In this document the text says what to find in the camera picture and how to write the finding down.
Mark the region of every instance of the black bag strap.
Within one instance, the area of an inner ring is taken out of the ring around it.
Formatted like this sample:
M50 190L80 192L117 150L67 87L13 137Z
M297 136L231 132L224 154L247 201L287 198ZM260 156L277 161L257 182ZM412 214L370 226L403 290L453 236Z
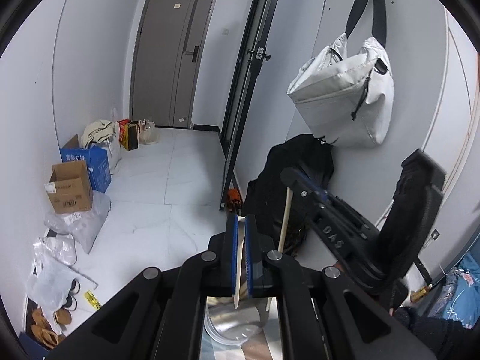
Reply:
M355 0L346 22L345 34L348 38L362 17L368 0ZM385 0L373 0L373 26L371 34L385 47L387 41L387 13Z

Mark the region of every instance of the white tile floor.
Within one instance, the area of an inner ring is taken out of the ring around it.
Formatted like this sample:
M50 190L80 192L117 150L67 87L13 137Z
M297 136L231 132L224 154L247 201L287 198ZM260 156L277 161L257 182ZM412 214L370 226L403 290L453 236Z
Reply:
M165 271L204 251L225 231L219 211L225 157L218 134L161 128L160 142L122 148L106 194L111 211L90 254L77 244L73 268L98 284L105 304L149 266ZM75 312L69 331L89 317Z

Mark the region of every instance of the silver bolt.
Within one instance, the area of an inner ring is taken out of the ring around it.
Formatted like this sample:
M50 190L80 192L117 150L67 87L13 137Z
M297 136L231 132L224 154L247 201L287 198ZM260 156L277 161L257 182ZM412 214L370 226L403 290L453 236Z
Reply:
M147 268L143 271L143 277L147 280L155 279L158 276L158 269L157 268Z
M271 250L270 252L267 253L267 257L271 259L272 261L278 261L283 257L282 252L277 251L277 250Z
M213 251L208 250L208 251L205 251L205 252L202 253L202 260L203 261L209 262L209 261L213 261L216 258L217 258L217 255Z
M327 276L327 278L336 279L340 276L340 270L334 266L330 266L325 268L325 276Z

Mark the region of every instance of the open door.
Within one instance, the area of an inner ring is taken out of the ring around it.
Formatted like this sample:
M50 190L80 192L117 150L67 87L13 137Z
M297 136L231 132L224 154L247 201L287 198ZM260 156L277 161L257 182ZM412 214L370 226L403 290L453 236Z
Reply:
M243 33L220 136L225 153L220 210L225 207L255 83L263 60L270 59L266 53L266 44L277 1L253 0Z

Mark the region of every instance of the white tote bag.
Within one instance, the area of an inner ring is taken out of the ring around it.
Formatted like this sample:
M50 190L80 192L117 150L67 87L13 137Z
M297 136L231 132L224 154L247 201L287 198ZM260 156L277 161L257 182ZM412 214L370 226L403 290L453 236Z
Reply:
M385 0L373 0L373 36L347 58L347 38L367 2L355 0L346 33L303 65L287 91L311 133L335 146L375 147L390 126L395 90Z

